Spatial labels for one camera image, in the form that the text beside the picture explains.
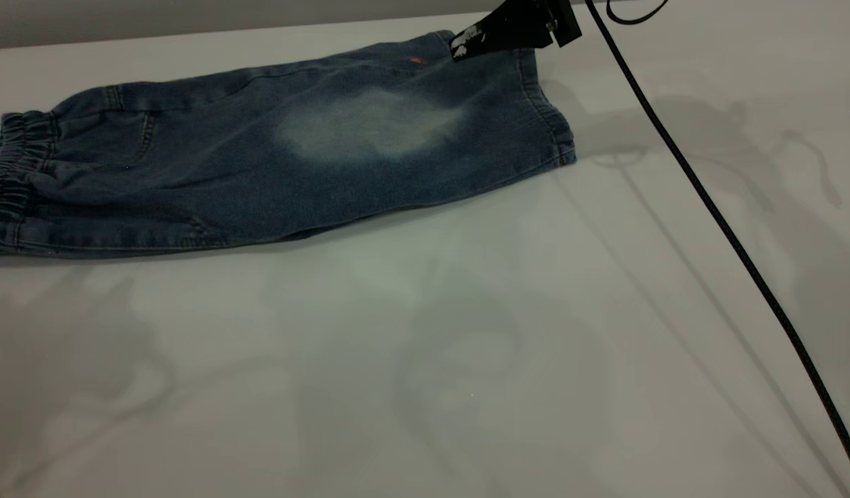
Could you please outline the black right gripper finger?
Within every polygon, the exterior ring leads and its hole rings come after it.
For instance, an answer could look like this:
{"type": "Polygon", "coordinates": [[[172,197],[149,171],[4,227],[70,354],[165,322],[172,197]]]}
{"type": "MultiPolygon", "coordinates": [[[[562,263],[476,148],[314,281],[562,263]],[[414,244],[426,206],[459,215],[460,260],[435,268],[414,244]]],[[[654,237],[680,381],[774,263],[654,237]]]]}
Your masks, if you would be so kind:
{"type": "Polygon", "coordinates": [[[582,29],[570,1],[548,1],[548,9],[553,19],[551,32],[558,47],[565,47],[582,37],[582,29]]]}
{"type": "Polygon", "coordinates": [[[546,1],[504,1],[497,9],[468,26],[451,40],[455,61],[516,48],[553,44],[557,19],[546,1]]]}

